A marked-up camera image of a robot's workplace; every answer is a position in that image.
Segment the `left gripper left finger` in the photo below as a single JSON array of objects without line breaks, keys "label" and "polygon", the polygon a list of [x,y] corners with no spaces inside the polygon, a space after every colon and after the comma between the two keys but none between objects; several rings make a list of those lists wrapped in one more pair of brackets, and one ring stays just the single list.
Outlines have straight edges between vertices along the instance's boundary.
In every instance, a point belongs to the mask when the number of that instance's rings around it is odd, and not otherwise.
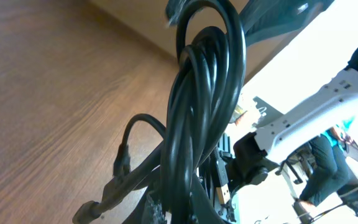
[{"label": "left gripper left finger", "polygon": [[169,0],[165,7],[165,16],[167,18],[167,27],[178,25],[180,16],[186,8],[197,0]]}]

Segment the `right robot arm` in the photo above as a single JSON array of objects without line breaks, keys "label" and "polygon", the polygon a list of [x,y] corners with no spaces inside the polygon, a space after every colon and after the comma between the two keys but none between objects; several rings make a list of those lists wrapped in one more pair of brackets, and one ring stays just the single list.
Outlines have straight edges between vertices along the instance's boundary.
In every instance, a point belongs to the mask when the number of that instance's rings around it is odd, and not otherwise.
[{"label": "right robot arm", "polygon": [[260,184],[304,143],[357,115],[358,48],[347,66],[314,95],[234,144],[235,158],[226,166],[229,191]]}]

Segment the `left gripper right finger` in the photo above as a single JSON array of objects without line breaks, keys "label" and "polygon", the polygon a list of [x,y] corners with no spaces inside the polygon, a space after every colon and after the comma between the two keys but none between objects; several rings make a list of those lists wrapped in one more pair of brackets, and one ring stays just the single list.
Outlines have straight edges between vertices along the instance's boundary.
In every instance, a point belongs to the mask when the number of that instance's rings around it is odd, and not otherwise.
[{"label": "left gripper right finger", "polygon": [[[155,190],[149,187],[153,181],[159,179],[158,174],[149,174],[138,188],[147,187],[146,192],[142,196],[135,210],[130,215],[134,219],[134,223],[165,223],[165,214],[162,204],[156,201]],[[217,196],[216,189],[221,189],[223,204],[229,201],[229,179],[226,174],[211,174],[205,178],[210,180],[211,184],[206,189],[201,184],[199,177],[193,174],[191,180],[191,190],[189,194],[189,202],[186,207],[188,210],[187,223],[213,224],[224,223],[224,220],[216,213],[214,202],[209,198],[208,193],[212,192],[213,196]]]}]

